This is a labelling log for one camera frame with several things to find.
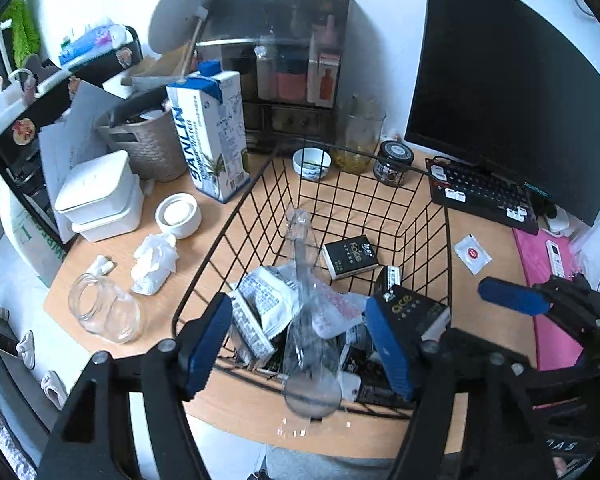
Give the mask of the white remote control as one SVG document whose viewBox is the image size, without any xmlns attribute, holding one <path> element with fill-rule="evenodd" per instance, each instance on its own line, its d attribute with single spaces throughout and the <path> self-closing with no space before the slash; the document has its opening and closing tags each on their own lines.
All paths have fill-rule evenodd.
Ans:
<svg viewBox="0 0 600 480">
<path fill-rule="evenodd" d="M 545 246 L 548 260 L 550 260 L 550 273 L 558 278 L 565 278 L 566 274 L 559 246 L 552 240 L 547 240 Z"/>
</svg>

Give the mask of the white printed foil packet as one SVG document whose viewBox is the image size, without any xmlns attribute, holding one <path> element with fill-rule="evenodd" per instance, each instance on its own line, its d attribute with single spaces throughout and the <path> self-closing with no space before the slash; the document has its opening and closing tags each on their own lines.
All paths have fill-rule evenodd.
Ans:
<svg viewBox="0 0 600 480">
<path fill-rule="evenodd" d="M 257 311 L 268 339 L 277 337 L 300 311 L 296 282 L 275 268 L 259 266 L 240 280 L 237 289 Z"/>
</svg>

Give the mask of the white power strip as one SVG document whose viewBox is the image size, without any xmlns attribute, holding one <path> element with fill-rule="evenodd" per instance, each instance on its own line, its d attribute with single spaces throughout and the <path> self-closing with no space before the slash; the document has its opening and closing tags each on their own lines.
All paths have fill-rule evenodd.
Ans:
<svg viewBox="0 0 600 480">
<path fill-rule="evenodd" d="M 559 206 L 548 204 L 543 218 L 546 230 L 554 236 L 569 236 L 572 232 L 568 214 Z"/>
</svg>

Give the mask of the crumpled white tissue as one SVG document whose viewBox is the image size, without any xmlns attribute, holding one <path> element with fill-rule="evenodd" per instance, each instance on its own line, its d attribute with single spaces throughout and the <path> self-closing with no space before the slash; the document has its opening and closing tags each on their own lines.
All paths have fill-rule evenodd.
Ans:
<svg viewBox="0 0 600 480">
<path fill-rule="evenodd" d="M 176 272 L 176 237 L 170 233 L 149 234 L 135 249 L 131 269 L 132 292 L 155 295 L 166 279 Z"/>
</svg>

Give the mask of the clear plastic bottle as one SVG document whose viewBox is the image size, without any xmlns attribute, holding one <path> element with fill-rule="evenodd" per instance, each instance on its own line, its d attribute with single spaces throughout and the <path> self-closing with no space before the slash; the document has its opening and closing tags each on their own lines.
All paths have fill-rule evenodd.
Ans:
<svg viewBox="0 0 600 480">
<path fill-rule="evenodd" d="M 342 395 L 336 377 L 337 356 L 332 344 L 317 335 L 312 322 L 320 295 L 314 274 L 318 256 L 309 213 L 289 207 L 286 241 L 298 298 L 299 312 L 287 328 L 283 388 L 289 411 L 310 422 L 334 414 Z"/>
</svg>

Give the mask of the white sachet red logo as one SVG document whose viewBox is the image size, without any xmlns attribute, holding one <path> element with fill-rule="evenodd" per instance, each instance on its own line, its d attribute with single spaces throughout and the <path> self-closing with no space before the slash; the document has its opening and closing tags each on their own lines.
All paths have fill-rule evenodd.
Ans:
<svg viewBox="0 0 600 480">
<path fill-rule="evenodd" d="M 467 234 L 457 242 L 454 252 L 473 276 L 478 275 L 492 261 L 491 256 L 472 234 Z"/>
</svg>

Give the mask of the black mechanical keyboard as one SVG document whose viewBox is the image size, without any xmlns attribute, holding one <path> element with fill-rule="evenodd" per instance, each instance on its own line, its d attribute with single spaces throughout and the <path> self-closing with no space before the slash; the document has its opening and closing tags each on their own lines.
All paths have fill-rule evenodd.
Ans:
<svg viewBox="0 0 600 480">
<path fill-rule="evenodd" d="M 529 194 L 519 185 L 443 157 L 427 158 L 426 167 L 435 204 L 538 234 Z"/>
</svg>

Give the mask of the empty clear glass jar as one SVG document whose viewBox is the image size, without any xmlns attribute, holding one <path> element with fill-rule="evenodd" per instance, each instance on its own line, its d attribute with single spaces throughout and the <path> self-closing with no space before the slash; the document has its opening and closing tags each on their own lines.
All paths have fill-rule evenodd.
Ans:
<svg viewBox="0 0 600 480">
<path fill-rule="evenodd" d="M 81 274 L 69 290 L 68 308 L 87 333 L 115 344 L 127 344 L 143 330 L 140 305 L 108 276 Z"/>
</svg>

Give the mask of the white lidded container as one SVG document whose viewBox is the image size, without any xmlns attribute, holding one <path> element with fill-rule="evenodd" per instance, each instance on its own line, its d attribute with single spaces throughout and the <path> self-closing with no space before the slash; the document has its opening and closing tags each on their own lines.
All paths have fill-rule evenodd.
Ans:
<svg viewBox="0 0 600 480">
<path fill-rule="evenodd" d="M 81 162 L 68 173 L 54 203 L 73 233 L 91 243 L 135 231 L 144 194 L 129 154 L 115 151 Z"/>
</svg>

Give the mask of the dark glass jar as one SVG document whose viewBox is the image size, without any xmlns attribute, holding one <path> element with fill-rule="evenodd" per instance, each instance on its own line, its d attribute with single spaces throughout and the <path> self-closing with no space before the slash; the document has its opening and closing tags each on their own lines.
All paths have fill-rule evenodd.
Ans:
<svg viewBox="0 0 600 480">
<path fill-rule="evenodd" d="M 380 183 L 398 188 L 410 171 L 414 158 L 407 145 L 399 141 L 384 141 L 380 144 L 373 174 Z"/>
</svg>

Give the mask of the small white ceramic bowl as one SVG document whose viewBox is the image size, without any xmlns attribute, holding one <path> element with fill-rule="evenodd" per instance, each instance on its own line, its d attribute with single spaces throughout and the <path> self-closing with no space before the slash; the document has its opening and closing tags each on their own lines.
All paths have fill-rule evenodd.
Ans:
<svg viewBox="0 0 600 480">
<path fill-rule="evenodd" d="M 332 158 L 320 148 L 302 148 L 292 155 L 294 172 L 301 179 L 318 182 L 322 180 L 330 166 Z"/>
</svg>

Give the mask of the glass cup yellow contents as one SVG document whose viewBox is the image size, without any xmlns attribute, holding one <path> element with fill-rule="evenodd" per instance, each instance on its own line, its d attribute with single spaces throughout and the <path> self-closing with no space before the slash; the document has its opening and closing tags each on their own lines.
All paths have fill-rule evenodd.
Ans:
<svg viewBox="0 0 600 480">
<path fill-rule="evenodd" d="M 362 174 L 373 163 L 385 118 L 374 96 L 353 93 L 340 108 L 334 161 L 342 171 Z"/>
</svg>

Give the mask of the curved black monitor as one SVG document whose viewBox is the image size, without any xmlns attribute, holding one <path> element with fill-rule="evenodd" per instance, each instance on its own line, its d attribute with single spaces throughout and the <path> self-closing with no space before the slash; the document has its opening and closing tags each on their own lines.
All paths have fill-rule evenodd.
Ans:
<svg viewBox="0 0 600 480">
<path fill-rule="evenodd" d="M 600 211 L 600 74 L 520 0 L 428 0 L 406 137 Z"/>
</svg>

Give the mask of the blue white coconut water carton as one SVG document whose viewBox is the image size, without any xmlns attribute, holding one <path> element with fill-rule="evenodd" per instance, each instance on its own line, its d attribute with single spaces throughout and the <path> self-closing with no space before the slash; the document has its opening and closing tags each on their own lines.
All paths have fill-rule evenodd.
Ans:
<svg viewBox="0 0 600 480">
<path fill-rule="evenodd" d="M 240 73 L 204 61 L 166 95 L 194 187 L 229 202 L 250 181 Z"/>
</svg>

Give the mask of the round grey fan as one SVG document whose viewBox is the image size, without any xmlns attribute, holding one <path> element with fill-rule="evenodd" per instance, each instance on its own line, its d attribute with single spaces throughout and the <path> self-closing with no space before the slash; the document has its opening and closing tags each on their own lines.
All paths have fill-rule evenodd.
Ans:
<svg viewBox="0 0 600 480">
<path fill-rule="evenodd" d="M 158 0 L 148 25 L 148 46 L 165 54 L 194 36 L 199 21 L 204 21 L 212 0 Z"/>
</svg>

